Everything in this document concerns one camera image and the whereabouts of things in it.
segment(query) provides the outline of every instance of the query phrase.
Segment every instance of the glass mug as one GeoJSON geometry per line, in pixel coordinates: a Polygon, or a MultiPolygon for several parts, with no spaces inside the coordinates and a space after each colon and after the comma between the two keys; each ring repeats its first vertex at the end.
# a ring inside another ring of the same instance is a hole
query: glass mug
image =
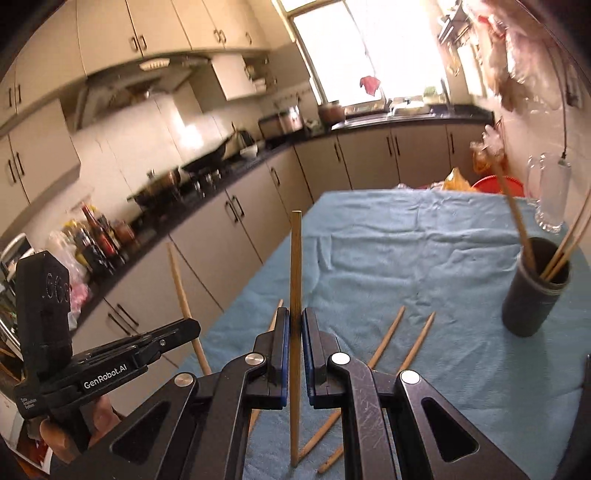
{"type": "Polygon", "coordinates": [[[547,232],[558,233],[564,222],[564,210],[569,194],[571,176],[570,163],[559,155],[542,153],[539,158],[530,157],[525,176],[527,203],[536,206],[535,221],[547,232]],[[540,167],[538,198],[533,198],[530,189],[530,175],[540,167]]]}

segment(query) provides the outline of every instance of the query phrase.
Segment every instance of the blue tablecloth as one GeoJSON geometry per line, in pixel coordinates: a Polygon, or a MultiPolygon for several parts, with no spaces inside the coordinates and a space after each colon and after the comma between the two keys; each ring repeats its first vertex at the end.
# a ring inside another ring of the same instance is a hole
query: blue tablecloth
{"type": "MultiPolygon", "coordinates": [[[[530,234],[545,234],[519,203],[530,234]]],[[[417,190],[325,194],[303,222],[304,306],[341,348],[368,361],[400,308],[407,310],[377,370],[395,373],[427,316],[437,316],[412,368],[532,480],[550,479],[566,448],[591,353],[591,273],[583,254],[541,330],[522,339],[501,323],[519,240],[502,196],[417,190]]],[[[252,349],[280,298],[289,304],[287,238],[202,338],[214,371],[252,349]]],[[[195,357],[181,367],[200,375],[195,357]]],[[[331,412],[302,399],[300,447],[331,412]]],[[[251,436],[246,479],[315,478],[341,444],[340,422],[292,471],[289,413],[264,411],[251,436]]],[[[325,478],[344,478],[340,460],[325,478]]]]}

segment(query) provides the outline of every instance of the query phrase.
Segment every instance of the metal pivot screw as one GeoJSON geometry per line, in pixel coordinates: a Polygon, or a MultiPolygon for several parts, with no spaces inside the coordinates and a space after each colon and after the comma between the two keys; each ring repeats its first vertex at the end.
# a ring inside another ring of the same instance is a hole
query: metal pivot screw
{"type": "Polygon", "coordinates": [[[193,383],[193,376],[191,374],[178,374],[174,377],[174,384],[177,387],[188,387],[193,383]]]}
{"type": "Polygon", "coordinates": [[[417,384],[419,380],[421,380],[421,376],[414,370],[405,370],[400,374],[400,380],[402,380],[404,383],[414,385],[417,384]]]}
{"type": "Polygon", "coordinates": [[[248,365],[260,365],[265,361],[265,357],[263,357],[260,353],[249,353],[245,358],[244,361],[248,365]]]}
{"type": "Polygon", "coordinates": [[[333,353],[330,357],[334,364],[337,365],[346,365],[351,360],[350,356],[343,352],[333,353]]]}

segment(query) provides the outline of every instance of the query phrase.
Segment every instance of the human hand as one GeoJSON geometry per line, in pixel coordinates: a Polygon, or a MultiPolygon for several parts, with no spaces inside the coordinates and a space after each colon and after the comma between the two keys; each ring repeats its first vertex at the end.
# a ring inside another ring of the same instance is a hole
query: human hand
{"type": "MultiPolygon", "coordinates": [[[[113,411],[111,401],[107,395],[103,395],[96,402],[95,409],[92,412],[92,420],[96,431],[90,438],[88,447],[92,447],[121,421],[113,411]]],[[[62,462],[70,463],[80,455],[72,437],[51,420],[43,420],[39,431],[45,443],[62,462]]]]}

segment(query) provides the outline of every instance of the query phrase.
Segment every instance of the range hood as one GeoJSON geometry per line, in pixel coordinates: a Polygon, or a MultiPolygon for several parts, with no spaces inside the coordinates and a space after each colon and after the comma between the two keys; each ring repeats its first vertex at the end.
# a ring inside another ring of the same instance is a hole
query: range hood
{"type": "Polygon", "coordinates": [[[156,93],[173,93],[195,69],[209,59],[175,54],[143,59],[88,77],[78,94],[74,129],[88,127],[122,108],[147,100],[156,93]]]}

